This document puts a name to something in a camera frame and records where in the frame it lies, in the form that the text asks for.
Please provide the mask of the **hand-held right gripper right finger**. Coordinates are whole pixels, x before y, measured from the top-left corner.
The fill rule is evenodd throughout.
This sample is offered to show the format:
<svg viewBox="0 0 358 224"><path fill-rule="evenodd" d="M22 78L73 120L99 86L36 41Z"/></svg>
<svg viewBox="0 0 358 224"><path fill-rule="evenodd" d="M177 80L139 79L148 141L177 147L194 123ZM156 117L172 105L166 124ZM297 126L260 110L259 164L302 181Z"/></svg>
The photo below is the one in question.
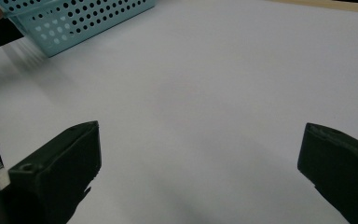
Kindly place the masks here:
<svg viewBox="0 0 358 224"><path fill-rule="evenodd" d="M358 224L358 140L308 123L297 169L350 224Z"/></svg>

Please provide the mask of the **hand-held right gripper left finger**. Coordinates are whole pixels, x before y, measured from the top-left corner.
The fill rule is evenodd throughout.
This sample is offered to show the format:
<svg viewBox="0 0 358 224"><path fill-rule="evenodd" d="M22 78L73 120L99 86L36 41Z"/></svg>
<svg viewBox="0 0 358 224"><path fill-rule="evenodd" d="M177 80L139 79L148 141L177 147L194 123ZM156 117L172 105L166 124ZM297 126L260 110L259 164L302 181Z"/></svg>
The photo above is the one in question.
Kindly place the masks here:
<svg viewBox="0 0 358 224"><path fill-rule="evenodd" d="M102 167L99 123L70 127L9 169L16 224L66 224Z"/></svg>

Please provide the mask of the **light blue perforated plastic basket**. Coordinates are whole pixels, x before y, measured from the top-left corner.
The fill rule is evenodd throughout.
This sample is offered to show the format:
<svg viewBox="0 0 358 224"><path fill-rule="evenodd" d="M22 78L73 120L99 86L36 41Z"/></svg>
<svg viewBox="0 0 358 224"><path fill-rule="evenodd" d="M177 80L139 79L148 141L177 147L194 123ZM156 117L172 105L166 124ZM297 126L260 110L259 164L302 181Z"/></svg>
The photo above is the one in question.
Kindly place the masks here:
<svg viewBox="0 0 358 224"><path fill-rule="evenodd" d="M49 57L155 4L156 0L0 0L7 18Z"/></svg>

